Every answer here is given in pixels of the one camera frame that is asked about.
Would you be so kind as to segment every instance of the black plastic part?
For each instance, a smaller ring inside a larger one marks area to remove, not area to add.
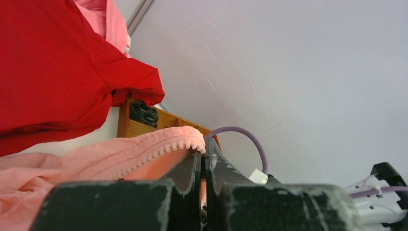
[[[199,231],[201,229],[201,154],[191,151],[162,179],[172,179],[168,230]]]
[[[203,206],[201,209],[201,231],[207,231],[207,206]]]
[[[166,230],[173,185],[171,181],[63,183],[45,198],[30,231]]]
[[[385,180],[390,186],[407,186],[399,173],[388,162],[376,164],[372,167],[371,175],[375,175],[378,180]],[[401,209],[408,209],[408,192],[396,192],[400,200],[396,203]],[[400,222],[393,224],[382,224],[391,228],[392,231],[408,231],[408,214]]]
[[[379,180],[385,180],[390,186],[407,186],[399,173],[387,162],[372,167],[371,175]],[[401,209],[408,209],[408,192],[396,192],[400,200],[397,202]]]
[[[340,216],[353,212],[342,191],[330,185],[228,185],[219,198],[231,231],[360,230]]]
[[[205,179],[205,155],[201,157],[201,179]]]
[[[267,184],[276,184],[280,183],[274,176],[268,174],[268,181]]]
[[[206,140],[205,178],[207,181],[207,225],[209,231],[226,229],[225,216],[218,198],[226,184],[252,183],[221,154],[213,138]]]

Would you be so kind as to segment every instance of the pink cloth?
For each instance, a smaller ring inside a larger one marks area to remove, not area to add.
[[[28,230],[44,197],[58,183],[155,180],[190,147],[205,153],[203,135],[184,126],[75,148],[62,158],[45,153],[0,157],[0,229]]]
[[[114,0],[74,0],[74,3],[95,33],[114,45],[120,52],[127,54],[128,29]]]

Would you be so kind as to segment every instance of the red shirt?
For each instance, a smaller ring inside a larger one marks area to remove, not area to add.
[[[92,132],[129,94],[164,98],[157,69],[94,33],[71,0],[2,0],[0,15],[0,156]]]

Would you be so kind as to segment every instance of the wooden box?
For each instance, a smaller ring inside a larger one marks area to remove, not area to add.
[[[163,111],[159,108],[157,108],[157,112],[159,115],[159,119],[157,122],[157,128],[153,128],[148,125],[136,122],[134,120],[129,119],[130,103],[133,103],[133,102],[137,102],[137,100],[128,98],[126,102],[120,106],[119,121],[118,121],[118,126],[117,126],[117,136],[118,137],[131,138],[131,137],[139,136],[144,133],[156,131],[158,129],[169,128],[169,127],[182,127],[182,126],[191,126],[193,128],[196,128],[203,135],[206,135],[211,131],[197,124],[194,124],[188,120],[185,120],[176,115]],[[216,140],[218,146],[220,147],[217,136],[213,136],[213,138]]]

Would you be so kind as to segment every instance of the purple wire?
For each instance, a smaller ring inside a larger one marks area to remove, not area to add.
[[[381,188],[381,192],[383,193],[389,193],[389,192],[408,192],[408,187],[405,186],[389,186],[389,187],[384,187]],[[350,194],[351,198],[360,198],[364,196],[372,196],[372,195],[378,195],[378,190],[376,189],[371,189],[363,192],[356,192]]]
[[[221,133],[221,132],[225,132],[225,131],[235,131],[235,132],[239,132],[241,134],[244,134],[245,136],[247,136],[254,144],[255,147],[258,149],[259,155],[261,156],[261,161],[262,161],[262,172],[265,174],[268,174],[268,159],[265,155],[265,151],[262,148],[261,143],[259,142],[259,140],[249,131],[240,128],[240,127],[223,127],[223,128],[217,128],[213,131],[211,131],[210,133],[208,133],[207,135],[204,136],[204,140],[206,141],[207,139]]]

